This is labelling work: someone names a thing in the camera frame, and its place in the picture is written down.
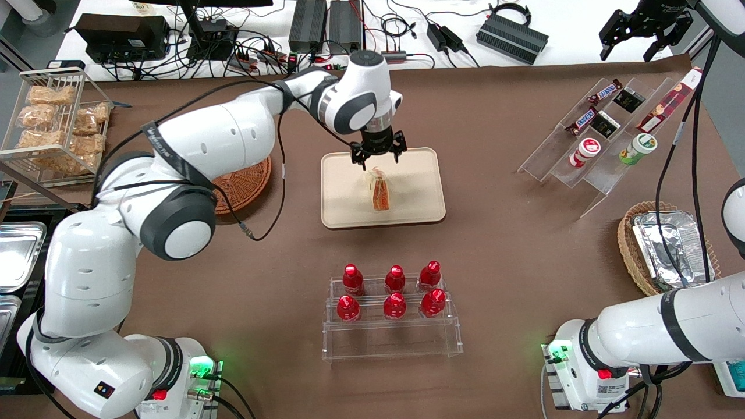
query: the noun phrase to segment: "beige tray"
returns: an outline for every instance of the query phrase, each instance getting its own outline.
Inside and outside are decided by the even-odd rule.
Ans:
[[[410,148],[393,160],[392,154],[372,156],[369,169],[385,172],[390,209],[375,211],[362,167],[349,153],[331,153],[321,159],[321,221],[328,228],[371,227],[436,222],[445,218],[445,198],[437,153],[431,148]]]

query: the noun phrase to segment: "aluminum foil container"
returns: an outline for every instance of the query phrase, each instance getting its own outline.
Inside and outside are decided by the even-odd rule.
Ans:
[[[21,299],[15,295],[0,295],[0,353],[5,347],[20,306]]]
[[[662,235],[683,278],[665,253],[654,211],[643,212],[631,218],[631,225],[654,285],[662,291],[669,291],[684,288],[686,284],[705,284],[706,273],[696,219],[685,211],[665,211],[659,215]],[[706,262],[713,275],[714,268],[708,257]]]
[[[14,292],[26,285],[45,236],[43,223],[0,224],[0,293]]]

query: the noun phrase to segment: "acrylic display rack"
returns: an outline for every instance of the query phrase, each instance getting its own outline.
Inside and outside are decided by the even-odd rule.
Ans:
[[[629,145],[635,136],[642,133],[636,129],[636,126],[654,109],[662,97],[673,89],[676,82],[671,78],[666,78],[656,89],[652,89],[636,78],[632,78],[624,86],[628,86],[646,99],[634,113],[627,112],[613,101],[613,98],[618,94],[617,92],[603,99],[598,105],[592,105],[587,101],[588,96],[596,94],[610,84],[610,80],[600,79],[559,121],[551,134],[518,169],[518,172],[526,171],[539,182],[545,180],[550,174],[569,188],[574,188],[582,180],[595,188],[597,196],[580,218],[607,198],[618,181],[632,167],[623,164],[618,159],[618,154]],[[604,137],[590,126],[586,127],[579,136],[573,136],[565,130],[566,127],[587,112],[591,105],[595,106],[598,111],[604,111],[621,125],[609,138]],[[658,125],[651,134],[654,135],[664,123],[665,121]],[[575,168],[569,164],[569,156],[577,150],[580,142],[588,137],[594,138],[600,143],[600,153],[590,159],[583,167]]]
[[[388,296],[385,276],[366,277],[365,295],[355,297],[360,303],[361,319],[352,323],[342,321],[336,313],[339,298],[346,292],[340,277],[331,278],[323,322],[323,360],[453,357],[463,353],[460,320],[445,281],[438,285],[446,292],[445,309],[434,318],[423,318],[419,315],[419,303],[424,294],[416,290],[417,277],[418,273],[406,273],[403,292],[406,313],[399,320],[387,320],[383,316],[383,302]]]

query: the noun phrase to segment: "round woven mat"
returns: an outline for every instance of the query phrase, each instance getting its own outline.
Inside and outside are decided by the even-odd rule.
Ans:
[[[634,231],[631,229],[631,217],[642,212],[654,211],[655,201],[645,201],[631,207],[626,215],[621,219],[621,223],[618,224],[618,247],[621,249],[621,255],[624,257],[624,263],[626,269],[629,271],[632,279],[646,295],[661,294],[662,291],[658,289],[652,282],[652,277],[647,271],[647,263],[644,262],[644,256],[639,250],[639,246],[636,244],[636,237]],[[674,211],[678,207],[670,204],[666,204],[662,201],[659,203],[660,211]],[[722,271],[719,270],[719,262],[717,257],[714,255],[714,251],[711,249],[711,243],[706,240],[706,252],[711,260],[711,266],[714,268],[714,278],[722,276]]]
[[[234,171],[233,173],[224,174],[212,182],[218,185],[228,195],[230,203],[235,211],[250,204],[251,201],[261,194],[269,181],[269,175],[272,172],[272,160],[267,157],[266,160],[259,164]],[[215,207],[217,215],[230,214],[230,208],[225,203],[225,198],[221,193],[216,193],[218,205]]]

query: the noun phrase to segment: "brown tablecloth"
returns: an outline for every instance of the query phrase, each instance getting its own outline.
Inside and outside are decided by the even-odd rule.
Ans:
[[[287,201],[276,229],[255,243],[226,219],[210,246],[192,259],[164,262],[143,251],[123,332],[199,340],[225,361],[225,377],[243,390],[261,419],[539,418],[539,345],[564,321],[591,318],[605,306],[643,297],[626,272],[615,231],[629,207],[653,199],[682,110],[659,134],[660,150],[582,220],[579,215],[595,196],[587,185],[541,184],[516,169],[599,78],[638,77],[656,86],[688,69],[687,58],[674,57],[650,64],[391,72],[393,88],[404,95],[394,128],[406,133],[410,147],[432,147],[439,155],[447,216],[432,225],[327,230],[320,221],[320,159],[344,147],[309,116],[290,112],[282,127]],[[222,83],[104,84],[114,100],[134,105],[115,111],[109,141]],[[227,101],[247,86],[226,89],[200,106]],[[690,131],[689,124],[662,196],[692,211]],[[700,139],[706,234],[723,274],[732,274],[743,263],[719,213],[738,176],[705,113]],[[133,147],[148,148],[144,139]],[[273,157],[279,162],[278,149]],[[257,233],[279,205],[280,169],[274,166],[270,187],[246,212]],[[431,259],[441,261],[453,292],[463,355],[333,366],[321,360],[330,276],[348,262],[374,274],[393,263],[414,271]],[[229,391],[225,395],[237,402]],[[546,403],[550,418],[594,417],[554,411],[548,394]],[[717,394],[710,367],[696,366],[665,382],[659,417],[744,413],[745,400]],[[632,407],[621,417],[635,414]],[[227,418],[229,412],[220,415]],[[0,417],[62,415],[43,396],[32,396],[0,398]]]

